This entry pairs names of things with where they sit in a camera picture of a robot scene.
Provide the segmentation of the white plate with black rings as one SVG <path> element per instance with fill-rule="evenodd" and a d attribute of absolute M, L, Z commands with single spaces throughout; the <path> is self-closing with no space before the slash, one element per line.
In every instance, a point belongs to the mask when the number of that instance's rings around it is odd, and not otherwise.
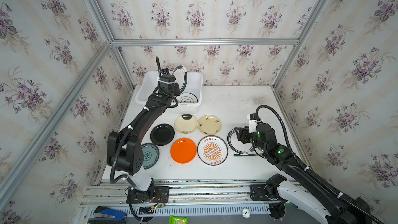
<path fill-rule="evenodd" d="M 181 95 L 177 96 L 176 99 L 179 103 L 183 104 L 196 104 L 199 102 L 198 97 L 195 94 L 189 92 L 183 92 Z"/>

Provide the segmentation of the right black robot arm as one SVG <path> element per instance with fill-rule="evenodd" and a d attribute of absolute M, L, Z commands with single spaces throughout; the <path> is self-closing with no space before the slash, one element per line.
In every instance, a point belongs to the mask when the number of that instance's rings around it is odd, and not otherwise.
<path fill-rule="evenodd" d="M 250 143 L 260 151 L 260 157 L 294 178 L 298 189 L 281 174 L 266 181 L 262 193 L 269 199 L 291 202 L 321 224 L 379 224 L 370 206 L 361 198 L 352 198 L 318 176 L 292 151 L 289 143 L 278 143 L 275 130 L 267 123 L 256 127 L 234 129 L 238 141 Z"/>

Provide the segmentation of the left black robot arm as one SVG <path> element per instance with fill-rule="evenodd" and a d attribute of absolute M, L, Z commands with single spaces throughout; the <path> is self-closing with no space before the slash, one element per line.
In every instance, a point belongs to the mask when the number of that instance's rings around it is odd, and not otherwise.
<path fill-rule="evenodd" d="M 176 108 L 180 95 L 173 75 L 158 76 L 158 85 L 148 97 L 144 108 L 130 124 L 119 132 L 112 132 L 107 140 L 107 165 L 111 167 L 109 182 L 125 180 L 130 184 L 127 198 L 132 194 L 142 202 L 149 202 L 155 194 L 154 179 L 143 167 L 142 140 L 152 124 L 168 109 Z"/>

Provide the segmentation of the white plate green red rim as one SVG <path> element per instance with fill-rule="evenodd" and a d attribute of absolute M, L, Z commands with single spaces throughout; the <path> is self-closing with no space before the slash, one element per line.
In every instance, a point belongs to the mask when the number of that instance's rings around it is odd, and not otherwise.
<path fill-rule="evenodd" d="M 237 139 L 234 128 L 232 128 L 227 134 L 227 143 L 232 151 L 238 154 L 250 154 L 255 151 L 252 144 L 243 144 Z"/>

